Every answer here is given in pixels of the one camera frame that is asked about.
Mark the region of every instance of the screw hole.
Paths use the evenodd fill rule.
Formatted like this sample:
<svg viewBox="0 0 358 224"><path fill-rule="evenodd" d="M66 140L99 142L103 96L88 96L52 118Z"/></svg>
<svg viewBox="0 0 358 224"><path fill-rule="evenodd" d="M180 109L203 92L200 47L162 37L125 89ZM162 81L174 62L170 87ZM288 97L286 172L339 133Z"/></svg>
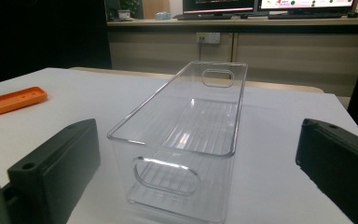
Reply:
<svg viewBox="0 0 358 224"><path fill-rule="evenodd" d="M23 170L29 170L29 169L32 169L32 168L34 168L34 163L27 163L27 164L22 166Z"/></svg>

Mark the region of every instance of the power socket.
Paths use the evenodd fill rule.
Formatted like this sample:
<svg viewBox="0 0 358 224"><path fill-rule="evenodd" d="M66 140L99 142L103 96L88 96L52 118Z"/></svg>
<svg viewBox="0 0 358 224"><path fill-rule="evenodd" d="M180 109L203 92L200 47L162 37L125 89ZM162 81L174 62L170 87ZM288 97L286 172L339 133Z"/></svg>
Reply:
<svg viewBox="0 0 358 224"><path fill-rule="evenodd" d="M220 33L197 33L197 43L220 44Z"/></svg>

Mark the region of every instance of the clear plastic bin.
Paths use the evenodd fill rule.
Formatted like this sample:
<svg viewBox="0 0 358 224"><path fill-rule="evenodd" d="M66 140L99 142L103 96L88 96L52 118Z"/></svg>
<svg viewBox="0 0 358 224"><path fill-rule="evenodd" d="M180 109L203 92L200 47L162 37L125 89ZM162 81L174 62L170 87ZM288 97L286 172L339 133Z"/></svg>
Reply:
<svg viewBox="0 0 358 224"><path fill-rule="evenodd" d="M225 221L246 70L190 63L108 133L130 203Z"/></svg>

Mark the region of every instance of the green plant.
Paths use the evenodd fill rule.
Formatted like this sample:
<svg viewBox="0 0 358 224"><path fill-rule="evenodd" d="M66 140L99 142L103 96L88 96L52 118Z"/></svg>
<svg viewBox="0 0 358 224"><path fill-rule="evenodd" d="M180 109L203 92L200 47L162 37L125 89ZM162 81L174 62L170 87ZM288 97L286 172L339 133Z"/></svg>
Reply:
<svg viewBox="0 0 358 224"><path fill-rule="evenodd" d="M136 18L140 0L120 0L121 9L128 9L131 12L131 17Z"/></svg>

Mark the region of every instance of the orange object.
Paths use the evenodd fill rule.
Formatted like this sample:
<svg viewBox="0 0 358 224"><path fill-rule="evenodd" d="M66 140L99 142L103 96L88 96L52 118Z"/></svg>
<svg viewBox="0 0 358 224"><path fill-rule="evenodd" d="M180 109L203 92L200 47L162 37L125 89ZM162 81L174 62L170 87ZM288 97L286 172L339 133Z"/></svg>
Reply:
<svg viewBox="0 0 358 224"><path fill-rule="evenodd" d="M28 105L35 105L48 98L48 94L39 87L13 91L0 95L0 114L17 110Z"/></svg>

